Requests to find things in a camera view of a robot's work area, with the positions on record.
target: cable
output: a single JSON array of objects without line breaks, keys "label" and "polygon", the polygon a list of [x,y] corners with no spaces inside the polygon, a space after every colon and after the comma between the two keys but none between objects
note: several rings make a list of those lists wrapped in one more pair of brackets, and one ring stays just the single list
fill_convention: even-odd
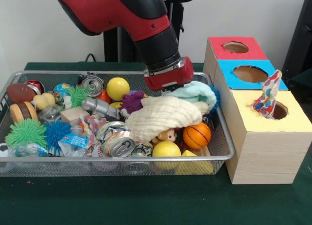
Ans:
[{"label": "cable", "polygon": [[89,57],[92,57],[92,59],[93,59],[94,62],[97,61],[96,58],[95,58],[95,56],[94,56],[92,53],[89,53],[89,54],[87,55],[87,57],[86,57],[85,62],[87,62],[87,61],[89,60]]}]

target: striped ball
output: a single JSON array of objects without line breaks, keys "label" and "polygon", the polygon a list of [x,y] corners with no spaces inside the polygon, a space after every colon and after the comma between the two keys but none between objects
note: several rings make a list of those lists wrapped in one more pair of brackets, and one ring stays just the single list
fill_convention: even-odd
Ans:
[{"label": "striped ball", "polygon": [[207,146],[211,139],[211,130],[200,123],[195,126],[188,126],[183,131],[183,140],[191,149],[199,150]]}]

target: metal wire basket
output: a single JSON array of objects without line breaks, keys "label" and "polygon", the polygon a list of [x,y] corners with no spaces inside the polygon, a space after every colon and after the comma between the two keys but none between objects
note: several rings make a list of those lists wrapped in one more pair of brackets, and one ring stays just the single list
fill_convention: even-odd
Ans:
[{"label": "metal wire basket", "polygon": [[[83,71],[22,71],[11,76],[0,93],[0,143],[10,131],[12,119],[8,108],[6,88],[12,83],[38,80],[46,91],[66,82],[76,85]],[[159,96],[147,87],[140,72],[95,72],[104,84],[113,77],[123,77],[132,90],[143,90],[149,96]],[[204,73],[195,73],[195,81],[211,83]],[[234,146],[219,108],[209,123],[212,139],[209,157],[163,158],[0,158],[0,177],[63,177],[63,176],[122,176],[122,175],[214,175],[225,160],[234,155]]]}]

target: white cloth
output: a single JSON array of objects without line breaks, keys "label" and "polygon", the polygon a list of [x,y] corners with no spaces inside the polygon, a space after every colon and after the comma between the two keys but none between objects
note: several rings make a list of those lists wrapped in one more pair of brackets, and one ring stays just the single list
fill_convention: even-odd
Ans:
[{"label": "white cloth", "polygon": [[126,120],[136,138],[151,141],[170,128],[197,125],[209,107],[205,102],[190,103],[177,97],[148,97],[141,100],[143,108]]}]

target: red robot arm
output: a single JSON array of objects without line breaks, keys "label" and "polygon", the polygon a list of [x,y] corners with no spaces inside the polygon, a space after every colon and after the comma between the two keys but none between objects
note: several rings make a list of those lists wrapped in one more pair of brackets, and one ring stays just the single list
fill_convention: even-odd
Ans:
[{"label": "red robot arm", "polygon": [[194,75],[188,57],[178,51],[164,0],[59,0],[75,25],[87,35],[122,26],[146,64],[144,78],[153,91],[174,89]]}]

